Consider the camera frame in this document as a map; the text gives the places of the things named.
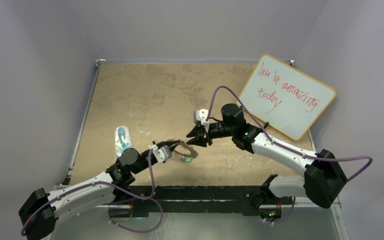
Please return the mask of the silver disc with keyrings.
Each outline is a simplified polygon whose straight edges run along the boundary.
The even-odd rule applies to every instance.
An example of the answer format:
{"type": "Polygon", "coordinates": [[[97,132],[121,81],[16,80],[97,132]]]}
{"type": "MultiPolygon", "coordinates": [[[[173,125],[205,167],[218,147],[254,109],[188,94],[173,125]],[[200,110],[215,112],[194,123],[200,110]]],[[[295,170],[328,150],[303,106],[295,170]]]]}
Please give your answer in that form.
{"type": "Polygon", "coordinates": [[[187,158],[193,158],[193,160],[196,159],[199,153],[191,145],[188,145],[184,140],[181,140],[181,143],[175,148],[174,151],[172,151],[172,155],[185,163],[187,158]]]}

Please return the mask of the key with green tag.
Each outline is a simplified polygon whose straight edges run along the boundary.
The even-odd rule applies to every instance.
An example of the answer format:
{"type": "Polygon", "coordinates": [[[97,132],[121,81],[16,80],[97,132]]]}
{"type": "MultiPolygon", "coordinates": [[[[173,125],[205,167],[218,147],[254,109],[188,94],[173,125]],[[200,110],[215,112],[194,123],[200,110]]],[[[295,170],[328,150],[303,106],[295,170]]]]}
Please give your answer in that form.
{"type": "Polygon", "coordinates": [[[191,163],[193,161],[193,158],[189,157],[185,160],[186,163],[191,163]]]}

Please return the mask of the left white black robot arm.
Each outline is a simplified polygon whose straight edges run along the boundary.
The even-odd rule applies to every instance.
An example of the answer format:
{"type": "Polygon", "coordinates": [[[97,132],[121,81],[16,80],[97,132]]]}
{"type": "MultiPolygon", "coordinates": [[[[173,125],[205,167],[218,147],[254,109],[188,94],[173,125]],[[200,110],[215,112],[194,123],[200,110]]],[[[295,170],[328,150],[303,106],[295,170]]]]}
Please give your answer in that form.
{"type": "Polygon", "coordinates": [[[135,174],[151,170],[152,165],[171,158],[179,144],[180,140],[174,139],[153,141],[151,148],[142,153],[128,147],[114,164],[91,179],[60,190],[35,190],[18,211],[22,223],[21,236],[41,240],[50,235],[57,224],[96,206],[152,199],[154,186],[149,194],[144,195],[137,195],[128,187],[135,181],[135,174]]]}

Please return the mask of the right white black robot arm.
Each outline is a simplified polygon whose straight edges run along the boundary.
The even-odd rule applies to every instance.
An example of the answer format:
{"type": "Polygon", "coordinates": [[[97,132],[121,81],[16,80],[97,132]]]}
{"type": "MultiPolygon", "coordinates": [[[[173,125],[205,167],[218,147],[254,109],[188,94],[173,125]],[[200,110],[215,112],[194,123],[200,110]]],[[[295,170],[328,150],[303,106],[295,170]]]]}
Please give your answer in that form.
{"type": "Polygon", "coordinates": [[[305,150],[279,140],[248,123],[234,103],[221,108],[222,120],[210,123],[207,109],[193,113],[194,128],[187,134],[188,145],[207,147],[213,139],[230,137],[235,146],[272,159],[296,172],[297,176],[271,175],[261,186],[260,196],[268,204],[283,197],[308,198],[328,209],[348,182],[345,173],[328,150],[305,150]]]}

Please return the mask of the whiteboard with red writing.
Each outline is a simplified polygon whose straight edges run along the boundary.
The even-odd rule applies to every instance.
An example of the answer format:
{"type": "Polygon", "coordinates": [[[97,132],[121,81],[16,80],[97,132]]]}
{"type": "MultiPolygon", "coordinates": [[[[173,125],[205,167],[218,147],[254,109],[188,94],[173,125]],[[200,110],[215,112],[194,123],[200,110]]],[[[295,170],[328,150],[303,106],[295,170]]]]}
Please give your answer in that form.
{"type": "Polygon", "coordinates": [[[264,54],[239,99],[259,120],[292,140],[300,140],[334,100],[331,86],[264,54]]]}

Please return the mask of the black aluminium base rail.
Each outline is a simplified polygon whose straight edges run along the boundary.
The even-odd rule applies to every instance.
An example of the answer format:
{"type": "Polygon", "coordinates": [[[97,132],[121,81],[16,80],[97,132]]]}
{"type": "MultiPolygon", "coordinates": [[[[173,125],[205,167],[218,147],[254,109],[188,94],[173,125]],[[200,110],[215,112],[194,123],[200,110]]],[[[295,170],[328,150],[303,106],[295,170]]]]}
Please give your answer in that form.
{"type": "Polygon", "coordinates": [[[157,186],[151,200],[133,199],[122,192],[111,205],[132,208],[133,217],[150,213],[242,214],[246,217],[278,219],[282,206],[290,205],[292,197],[278,198],[264,185],[234,186],[157,186]]]}

